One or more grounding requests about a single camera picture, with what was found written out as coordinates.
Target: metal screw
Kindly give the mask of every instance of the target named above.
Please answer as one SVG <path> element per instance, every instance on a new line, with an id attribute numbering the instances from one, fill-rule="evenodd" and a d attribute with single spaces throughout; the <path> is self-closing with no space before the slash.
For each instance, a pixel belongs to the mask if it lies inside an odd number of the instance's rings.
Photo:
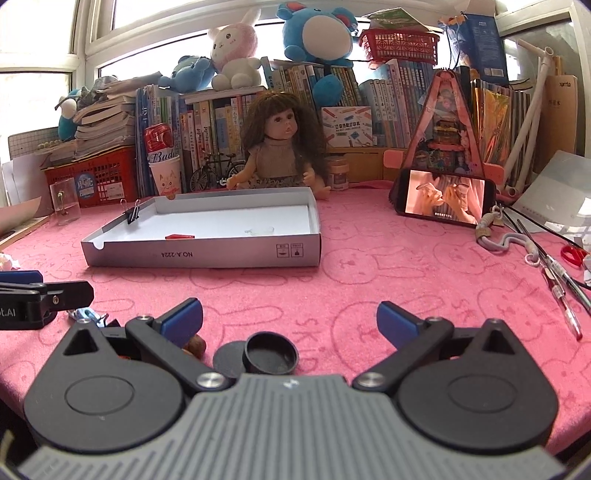
<path id="1" fill-rule="evenodd" d="M 365 388 L 379 387 L 385 381 L 385 377 L 377 372 L 365 372 L 357 379 L 357 383 Z"/>
<path id="2" fill-rule="evenodd" d="M 202 388 L 217 388 L 223 384 L 224 376 L 217 372 L 208 372 L 197 377 L 197 385 Z"/>

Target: black round cap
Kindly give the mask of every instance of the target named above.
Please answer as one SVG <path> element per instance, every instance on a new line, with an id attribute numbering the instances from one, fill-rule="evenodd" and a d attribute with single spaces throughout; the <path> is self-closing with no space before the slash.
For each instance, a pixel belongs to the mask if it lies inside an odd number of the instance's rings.
<path id="1" fill-rule="evenodd" d="M 242 355 L 246 371 L 252 374 L 291 375 L 298 360 L 296 346 L 283 335 L 274 332 L 251 335 Z"/>
<path id="2" fill-rule="evenodd" d="M 244 353 L 244 340 L 229 342 L 222 345 L 213 355 L 213 369 L 226 378 L 237 379 L 246 372 L 242 363 Z"/>

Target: red object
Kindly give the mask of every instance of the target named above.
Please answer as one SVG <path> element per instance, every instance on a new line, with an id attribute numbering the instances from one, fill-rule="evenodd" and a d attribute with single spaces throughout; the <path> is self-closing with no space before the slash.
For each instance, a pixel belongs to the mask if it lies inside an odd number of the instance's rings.
<path id="1" fill-rule="evenodd" d="M 572 245 L 565 245 L 560 249 L 560 256 L 575 267 L 582 267 L 583 259 L 587 255 L 589 255 L 589 253 L 587 253 L 585 250 Z"/>
<path id="2" fill-rule="evenodd" d="M 423 61 L 437 64 L 437 42 L 439 35 L 429 32 L 407 30 L 384 30 L 370 28 L 359 36 L 359 45 L 365 50 L 365 57 L 375 67 L 388 60 Z"/>
<path id="3" fill-rule="evenodd" d="M 172 235 L 168 235 L 164 237 L 166 240 L 181 240 L 183 238 L 195 238 L 195 235 L 179 235 L 177 233 L 173 233 Z"/>
<path id="4" fill-rule="evenodd" d="M 169 124 L 158 124 L 146 128 L 144 140 L 148 153 L 174 146 L 173 131 Z"/>
<path id="5" fill-rule="evenodd" d="M 96 207 L 138 199 L 135 147 L 122 147 L 62 167 L 46 170 L 47 184 L 74 178 L 81 207 Z"/>

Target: phone screen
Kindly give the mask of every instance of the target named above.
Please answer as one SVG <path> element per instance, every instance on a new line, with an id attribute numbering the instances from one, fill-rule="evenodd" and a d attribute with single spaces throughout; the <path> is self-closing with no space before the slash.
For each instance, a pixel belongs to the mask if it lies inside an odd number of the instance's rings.
<path id="1" fill-rule="evenodd" d="M 411 170 L 406 213 L 475 225 L 482 218 L 485 181 Z"/>

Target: pink tablecloth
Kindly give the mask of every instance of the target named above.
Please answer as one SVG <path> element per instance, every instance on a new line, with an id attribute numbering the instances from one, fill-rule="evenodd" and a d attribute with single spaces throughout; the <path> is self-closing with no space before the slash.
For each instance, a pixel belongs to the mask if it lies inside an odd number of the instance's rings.
<path id="1" fill-rule="evenodd" d="M 300 374 L 338 372 L 351 379 L 393 351 L 376 329 L 382 300 L 419 316 L 447 317 L 456 326 L 500 317 L 560 396 L 549 450 L 562 450 L 591 428 L 591 320 L 580 314 L 583 331 L 590 333 L 576 343 L 540 272 L 524 263 L 520 247 L 494 255 L 476 245 L 469 228 L 397 216 L 386 190 L 334 193 L 319 203 L 319 210 L 323 252 L 318 269 L 89 268 L 80 240 L 118 216 L 118 205 L 86 209 L 81 220 L 65 227 L 51 221 L 7 253 L 23 268 L 40 270 L 46 281 L 90 281 L 94 309 L 119 320 L 157 316 L 196 296 L 204 305 L 200 334 L 207 341 L 207 362 L 225 342 L 274 330 L 299 348 Z M 541 243 L 557 254 L 558 239 L 542 237 Z M 0 396 L 17 411 L 67 328 L 60 314 L 39 331 L 0 332 Z"/>

